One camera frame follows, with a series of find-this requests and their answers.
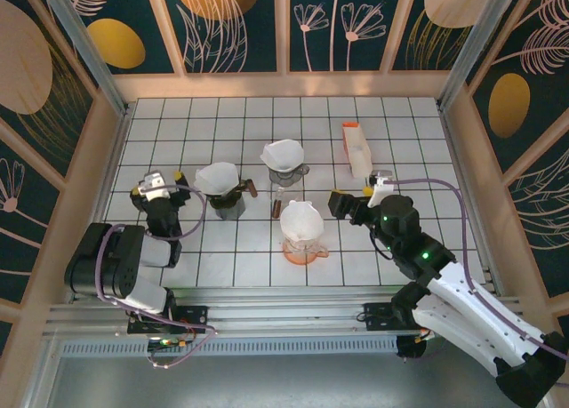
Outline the white paper coffee filter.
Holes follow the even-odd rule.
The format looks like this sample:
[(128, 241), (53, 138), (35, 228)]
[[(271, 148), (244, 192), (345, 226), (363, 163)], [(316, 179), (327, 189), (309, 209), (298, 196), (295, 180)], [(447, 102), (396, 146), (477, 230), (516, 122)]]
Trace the white paper coffee filter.
[(294, 201), (281, 211), (280, 228), (293, 242), (317, 240), (325, 232), (324, 220), (309, 201)]
[(194, 185), (208, 196), (225, 196), (240, 184), (234, 164), (218, 162), (196, 171)]
[(304, 149), (297, 140), (279, 140), (266, 144), (260, 160), (276, 172), (291, 172), (304, 163)]

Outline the olive green dripper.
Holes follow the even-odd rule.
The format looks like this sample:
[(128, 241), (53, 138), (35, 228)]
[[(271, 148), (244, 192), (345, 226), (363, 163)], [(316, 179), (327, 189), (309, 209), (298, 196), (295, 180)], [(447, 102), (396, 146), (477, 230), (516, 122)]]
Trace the olive green dripper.
[(225, 195), (207, 195), (211, 207), (215, 210), (231, 209), (242, 200), (242, 193), (247, 190), (247, 184), (240, 182)]

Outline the grey faceted server wooden handle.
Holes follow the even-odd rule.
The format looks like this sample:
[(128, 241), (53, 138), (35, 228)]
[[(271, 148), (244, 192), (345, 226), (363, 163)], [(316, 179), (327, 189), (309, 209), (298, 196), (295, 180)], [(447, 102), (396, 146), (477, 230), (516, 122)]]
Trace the grey faceted server wooden handle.
[[(247, 190), (244, 191), (243, 193), (249, 193), (252, 198), (256, 198), (258, 196), (258, 191), (254, 185), (253, 180), (247, 179), (247, 180), (241, 180), (240, 182), (242, 181), (247, 184)], [(221, 210), (214, 209), (216, 215), (222, 220), (237, 220), (244, 213), (246, 209), (245, 202), (243, 199), (243, 193), (242, 193), (242, 200), (235, 207), (231, 209), (221, 209)]]

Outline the smoke grey plastic dripper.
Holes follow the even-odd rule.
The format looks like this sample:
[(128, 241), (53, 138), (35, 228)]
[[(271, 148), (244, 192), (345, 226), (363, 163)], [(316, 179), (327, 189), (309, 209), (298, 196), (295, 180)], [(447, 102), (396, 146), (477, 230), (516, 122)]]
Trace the smoke grey plastic dripper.
[(300, 164), (289, 172), (282, 172), (268, 168), (269, 180), (282, 188), (289, 188), (290, 186), (299, 182), (310, 171), (307, 164)]

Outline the clear glass carafe brown handle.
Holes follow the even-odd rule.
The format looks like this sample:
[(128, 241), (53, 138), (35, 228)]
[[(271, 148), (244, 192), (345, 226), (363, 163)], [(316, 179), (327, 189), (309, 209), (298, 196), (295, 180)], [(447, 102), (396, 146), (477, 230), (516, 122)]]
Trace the clear glass carafe brown handle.
[(289, 187), (282, 187), (277, 184), (271, 186), (271, 218), (278, 220), (281, 211), (291, 202), (299, 202), (304, 200), (303, 183), (296, 182)]

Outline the orange-topped filter holder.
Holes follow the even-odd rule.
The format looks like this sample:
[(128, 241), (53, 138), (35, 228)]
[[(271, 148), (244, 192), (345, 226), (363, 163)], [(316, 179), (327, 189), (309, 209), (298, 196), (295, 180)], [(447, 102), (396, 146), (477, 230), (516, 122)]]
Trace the orange-topped filter holder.
[(344, 122), (342, 142), (354, 178), (365, 179), (373, 170), (371, 150), (361, 125), (357, 122)]

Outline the grey metal sheet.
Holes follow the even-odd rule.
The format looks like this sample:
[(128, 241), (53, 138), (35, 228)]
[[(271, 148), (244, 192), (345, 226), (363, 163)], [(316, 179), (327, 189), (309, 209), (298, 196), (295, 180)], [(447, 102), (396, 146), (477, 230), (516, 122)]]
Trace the grey metal sheet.
[(517, 408), (454, 348), (394, 355), (203, 356), (170, 371), (142, 358), (63, 358), (34, 408)]

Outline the aluminium side rail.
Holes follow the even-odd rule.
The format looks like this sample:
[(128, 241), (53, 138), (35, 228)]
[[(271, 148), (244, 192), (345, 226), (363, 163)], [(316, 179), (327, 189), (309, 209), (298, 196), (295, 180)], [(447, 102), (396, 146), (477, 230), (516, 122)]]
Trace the aluminium side rail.
[(500, 272), (494, 260), (491, 245), (486, 234), (486, 225), (484, 223), (480, 203), (477, 200), (476, 182), (470, 165), (467, 163), (466, 150), (463, 148), (459, 132), (453, 124), (451, 112), (442, 108), (439, 109), (439, 112), (451, 157), (457, 169), (457, 179), (463, 196), (465, 197), (465, 205), (478, 254), (482, 262), (483, 270), (490, 276), (486, 279), (485, 286), (492, 286), (495, 295), (505, 297), (508, 293), (501, 280)]
[(103, 221), (131, 121), (130, 105), (122, 115), (96, 110), (88, 119), (69, 182), (72, 209), (68, 241), (73, 250), (92, 222)]

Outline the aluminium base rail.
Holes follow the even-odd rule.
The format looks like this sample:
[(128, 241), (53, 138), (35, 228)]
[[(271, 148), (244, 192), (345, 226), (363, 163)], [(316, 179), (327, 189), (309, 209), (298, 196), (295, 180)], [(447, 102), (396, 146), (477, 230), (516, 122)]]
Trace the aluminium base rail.
[[(344, 335), (365, 332), (356, 320), (365, 303), (389, 302), (398, 286), (188, 288), (174, 292), (184, 306), (207, 306), (207, 323), (221, 337)], [(50, 308), (43, 336), (125, 336), (120, 308), (93, 298)]]

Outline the aluminium corner post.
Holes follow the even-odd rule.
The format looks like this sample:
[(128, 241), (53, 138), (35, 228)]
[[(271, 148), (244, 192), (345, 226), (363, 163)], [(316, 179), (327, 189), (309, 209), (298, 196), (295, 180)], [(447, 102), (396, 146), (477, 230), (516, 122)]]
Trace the aluminium corner post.
[(438, 111), (444, 114), (453, 104), (466, 77), (498, 26), (511, 0), (486, 0), (477, 22), (469, 32), (465, 44), (454, 62), (437, 100)]
[(46, 1), (53, 8), (55, 15), (59, 18), (60, 23), (75, 44), (112, 108), (119, 116), (125, 116), (127, 112), (126, 103), (117, 89), (107, 64), (98, 53), (83, 21), (74, 10), (72, 4), (69, 0)]

